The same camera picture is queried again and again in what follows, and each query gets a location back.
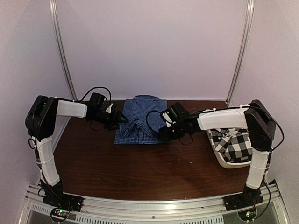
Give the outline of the blue checked long sleeve shirt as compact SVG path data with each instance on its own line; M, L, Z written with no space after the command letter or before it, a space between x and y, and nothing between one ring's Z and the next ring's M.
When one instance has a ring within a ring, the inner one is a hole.
M129 119L122 123L116 131L114 143L116 145L161 144L152 130L158 130L166 123L161 119L160 112L167 109L167 100L151 95L138 95L133 99L126 99L123 114Z

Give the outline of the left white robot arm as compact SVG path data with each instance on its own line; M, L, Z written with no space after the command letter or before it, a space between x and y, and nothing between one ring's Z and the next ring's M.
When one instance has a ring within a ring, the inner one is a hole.
M56 119L57 117L85 118L88 122L96 121L103 124L109 131L116 130L121 123L128 122L128 118L116 109L114 103L110 103L107 109L102 109L103 101L104 96L98 93L93 93L87 102L39 95L26 116L25 126L30 136L28 142L36 154L41 183L46 196L57 207L66 205L67 196L63 194L63 186L52 149Z

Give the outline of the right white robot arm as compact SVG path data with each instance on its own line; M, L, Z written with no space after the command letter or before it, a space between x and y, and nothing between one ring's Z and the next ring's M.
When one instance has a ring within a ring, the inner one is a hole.
M190 114L179 102L162 111L165 127L158 130L157 137L162 142L180 139L195 132L210 129L240 128L246 129L251 142L252 159L249 174L240 194L240 203L251 205L259 195L266 170L273 152L276 124L260 100L250 104L225 109L207 109Z

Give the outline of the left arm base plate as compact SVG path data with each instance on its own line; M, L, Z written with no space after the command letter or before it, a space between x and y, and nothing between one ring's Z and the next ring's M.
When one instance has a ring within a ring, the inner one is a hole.
M83 200L84 199L80 196L73 196L69 194L63 194L62 199L57 199L53 196L47 195L43 198L43 203L67 211L80 212Z

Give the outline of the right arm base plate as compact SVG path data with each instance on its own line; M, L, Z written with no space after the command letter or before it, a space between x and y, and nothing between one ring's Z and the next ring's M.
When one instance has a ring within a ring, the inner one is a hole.
M263 197L260 193L239 193L228 195L223 198L226 211L239 210L247 207L253 207L257 203L263 202Z

